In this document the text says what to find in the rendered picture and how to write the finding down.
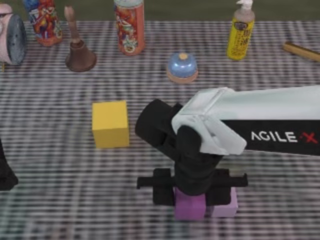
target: yellow cube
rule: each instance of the yellow cube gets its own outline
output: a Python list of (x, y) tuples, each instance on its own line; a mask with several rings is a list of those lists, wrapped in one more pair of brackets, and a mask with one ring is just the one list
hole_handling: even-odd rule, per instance
[(98, 149), (129, 146), (126, 101), (93, 103), (92, 133)]

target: striped cloth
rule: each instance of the striped cloth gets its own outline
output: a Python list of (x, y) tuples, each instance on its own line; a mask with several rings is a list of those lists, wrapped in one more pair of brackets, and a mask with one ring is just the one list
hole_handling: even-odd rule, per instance
[[(35, 42), (30, 24), (21, 66), (0, 72), (0, 136), (20, 183), (0, 192), (0, 240), (319, 240), (320, 160), (245, 152), (221, 161), (248, 173), (235, 218), (176, 221), (172, 207), (154, 206), (138, 176), (172, 162), (134, 134), (154, 98), (184, 104), (203, 88), (237, 91), (320, 84), (319, 64), (286, 53), (285, 41), (320, 52), (318, 21), (257, 22), (247, 58), (226, 57), (229, 22), (152, 21), (146, 49), (124, 56), (113, 22), (81, 21), (80, 35), (97, 53), (92, 71), (70, 72), (67, 25), (53, 47)], [(199, 76), (177, 85), (169, 56), (195, 55)], [(130, 147), (95, 149), (92, 103), (127, 100)]]

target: yellow bottle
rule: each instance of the yellow bottle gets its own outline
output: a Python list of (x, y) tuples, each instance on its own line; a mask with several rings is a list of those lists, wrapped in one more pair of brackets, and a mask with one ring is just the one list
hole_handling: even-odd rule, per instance
[(242, 7), (234, 13), (226, 53), (233, 60), (241, 60), (246, 56), (256, 18), (251, 10), (253, 0), (240, 0), (237, 4)]

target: checkered tablecloth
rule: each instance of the checkered tablecloth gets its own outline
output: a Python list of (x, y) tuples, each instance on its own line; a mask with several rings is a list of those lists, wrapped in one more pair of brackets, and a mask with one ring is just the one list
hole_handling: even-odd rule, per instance
[[(79, 22), (97, 53), (90, 72), (65, 67), (69, 34), (53, 47), (28, 32), (21, 66), (0, 72), (0, 137), (19, 178), (0, 192), (0, 240), (319, 240), (320, 159), (245, 152), (221, 166), (248, 173), (238, 188), (235, 218), (176, 221), (171, 207), (154, 206), (138, 176), (173, 163), (134, 134), (154, 98), (184, 104), (203, 88), (237, 91), (320, 84), (320, 65), (282, 50), (291, 41), (320, 52), (320, 22), (257, 22), (247, 58), (226, 57), (229, 22), (147, 22), (146, 49), (133, 57), (117, 49), (113, 22)], [(195, 55), (195, 83), (166, 77), (169, 56)], [(92, 103), (127, 100), (130, 147), (95, 149)]]

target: can top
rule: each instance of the can top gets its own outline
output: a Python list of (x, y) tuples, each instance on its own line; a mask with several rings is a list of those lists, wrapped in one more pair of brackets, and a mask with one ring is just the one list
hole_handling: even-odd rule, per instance
[(132, 8), (142, 4), (144, 0), (114, 0), (114, 3), (120, 7)]

